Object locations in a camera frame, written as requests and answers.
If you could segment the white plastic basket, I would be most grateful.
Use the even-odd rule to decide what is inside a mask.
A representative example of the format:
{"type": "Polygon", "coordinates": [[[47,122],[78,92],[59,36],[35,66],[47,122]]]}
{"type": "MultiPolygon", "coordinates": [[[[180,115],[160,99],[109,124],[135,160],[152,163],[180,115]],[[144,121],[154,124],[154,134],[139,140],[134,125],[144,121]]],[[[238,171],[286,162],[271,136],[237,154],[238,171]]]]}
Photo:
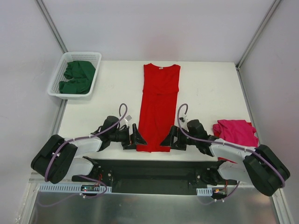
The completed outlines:
{"type": "Polygon", "coordinates": [[[96,78],[99,72],[100,62],[102,54],[99,52],[88,52],[88,51],[73,51],[66,52],[61,56],[61,59],[52,74],[50,83],[48,85],[47,92],[51,96],[58,97],[63,100],[73,100],[73,99],[87,99],[90,98],[93,93],[93,88],[96,82],[96,78]],[[91,87],[88,93],[86,94],[62,94],[59,91],[59,82],[67,81],[64,76],[64,73],[67,68],[67,63],[73,61],[88,61],[95,68],[95,74],[91,82],[91,87]]]}

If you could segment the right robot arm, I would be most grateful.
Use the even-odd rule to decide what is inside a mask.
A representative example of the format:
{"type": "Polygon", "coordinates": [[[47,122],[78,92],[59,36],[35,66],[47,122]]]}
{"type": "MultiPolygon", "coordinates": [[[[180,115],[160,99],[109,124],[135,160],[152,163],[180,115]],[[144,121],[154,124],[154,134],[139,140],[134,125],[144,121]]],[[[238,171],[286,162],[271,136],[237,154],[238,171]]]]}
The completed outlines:
{"type": "Polygon", "coordinates": [[[260,193],[271,196],[285,186],[290,171],[267,145],[246,147],[209,135],[199,120],[187,122],[187,128],[172,126],[160,143],[163,147],[186,150],[195,146],[202,154],[219,159],[207,168],[202,182],[216,186],[225,180],[252,184],[260,193]]]}

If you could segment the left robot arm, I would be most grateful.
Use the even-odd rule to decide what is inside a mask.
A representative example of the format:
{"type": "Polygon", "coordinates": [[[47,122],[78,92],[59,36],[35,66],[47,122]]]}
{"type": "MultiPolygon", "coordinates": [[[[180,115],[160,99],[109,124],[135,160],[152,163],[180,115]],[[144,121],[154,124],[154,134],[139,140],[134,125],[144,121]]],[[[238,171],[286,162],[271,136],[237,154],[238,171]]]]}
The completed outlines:
{"type": "Polygon", "coordinates": [[[107,116],[103,125],[88,136],[65,139],[58,134],[52,135],[31,162],[31,168],[46,178],[46,181],[57,184],[66,176],[76,176],[80,171],[86,180],[93,182],[99,176],[94,162],[74,163],[76,156],[100,152],[119,142],[124,150],[137,149],[138,145],[146,146],[146,140],[139,133],[135,123],[132,126],[120,126],[122,119],[107,116]]]}

